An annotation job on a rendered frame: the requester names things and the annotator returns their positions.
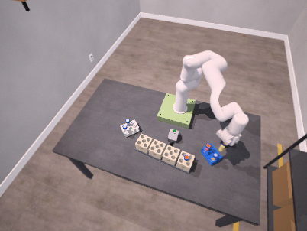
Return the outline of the white tube rack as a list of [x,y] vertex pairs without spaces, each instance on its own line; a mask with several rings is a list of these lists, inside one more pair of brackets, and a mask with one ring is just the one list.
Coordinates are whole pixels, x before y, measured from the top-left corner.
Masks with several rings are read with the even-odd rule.
[[[134,133],[136,133],[136,132],[139,132],[140,130],[139,130],[139,127],[138,127],[138,125],[137,125],[137,123],[133,120],[133,121],[130,121],[130,126],[128,126],[128,131],[127,132],[125,132],[124,131],[124,129],[123,129],[123,125],[121,125],[121,130],[122,130],[122,132],[123,132],[123,134],[124,134],[124,136],[125,136],[125,138],[126,137],[128,137],[128,136],[130,136],[130,135],[133,135]],[[132,125],[133,124],[133,125]],[[128,134],[126,134],[126,133],[128,133]]]

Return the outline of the beige bucket adapter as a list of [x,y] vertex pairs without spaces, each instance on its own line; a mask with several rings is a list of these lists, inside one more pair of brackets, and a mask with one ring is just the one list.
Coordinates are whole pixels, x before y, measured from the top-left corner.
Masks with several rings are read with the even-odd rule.
[[141,134],[135,143],[136,149],[144,153],[148,153],[148,150],[153,142],[151,137]]
[[[189,160],[188,161],[184,161],[184,156],[185,155],[189,156]],[[189,169],[191,168],[191,165],[193,163],[194,157],[195,157],[194,155],[191,155],[191,154],[189,154],[187,152],[182,151],[180,156],[179,156],[179,159],[178,159],[178,161],[176,163],[176,167],[180,168],[180,169],[182,169],[184,171],[189,172]]]
[[174,166],[179,156],[179,151],[180,150],[178,148],[167,145],[166,150],[163,153],[162,161],[165,161],[166,163]]
[[166,144],[154,139],[149,148],[149,155],[161,159],[165,150]]

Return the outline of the blue tube rack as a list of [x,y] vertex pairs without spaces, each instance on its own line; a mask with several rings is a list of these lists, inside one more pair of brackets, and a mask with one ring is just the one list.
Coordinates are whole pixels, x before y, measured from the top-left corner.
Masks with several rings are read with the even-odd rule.
[[[212,148],[213,147],[213,148]],[[216,152],[215,152],[216,151]],[[203,156],[205,157],[205,159],[207,160],[207,162],[210,164],[210,165],[213,165],[213,163],[215,164],[219,159],[222,158],[222,156],[218,153],[218,151],[215,149],[215,147],[212,145],[210,147],[210,149],[208,151],[205,151],[205,147],[202,148],[201,150],[201,153],[203,154]],[[212,155],[213,153],[217,153],[219,156],[213,161],[211,158],[212,158]],[[211,161],[210,161],[210,160]]]

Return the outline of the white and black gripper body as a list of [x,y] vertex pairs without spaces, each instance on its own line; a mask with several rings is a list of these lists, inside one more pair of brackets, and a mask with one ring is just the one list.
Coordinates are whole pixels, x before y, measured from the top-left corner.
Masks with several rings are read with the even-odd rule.
[[230,146],[233,146],[235,142],[236,142],[236,144],[237,144],[238,141],[239,141],[239,139],[240,139],[239,136],[234,136],[234,137],[231,139],[232,143],[230,144]]

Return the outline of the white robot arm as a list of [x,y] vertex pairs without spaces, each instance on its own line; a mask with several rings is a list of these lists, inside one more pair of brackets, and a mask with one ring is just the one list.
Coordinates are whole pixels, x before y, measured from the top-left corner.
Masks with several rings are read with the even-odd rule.
[[189,95],[187,92],[198,87],[203,73],[212,91],[210,106],[216,119],[224,122],[233,117],[224,131],[220,129],[216,132],[218,137],[226,145],[229,145],[231,144],[231,138],[234,136],[241,137],[241,132],[249,122],[249,118],[243,113],[241,107],[236,102],[231,102],[222,107],[219,105],[218,97],[226,86],[221,72],[225,71],[227,67],[226,60],[210,50],[185,56],[183,58],[183,68],[180,75],[181,80],[176,84],[176,107],[174,104],[173,111],[178,114],[183,114],[187,111],[186,104]]

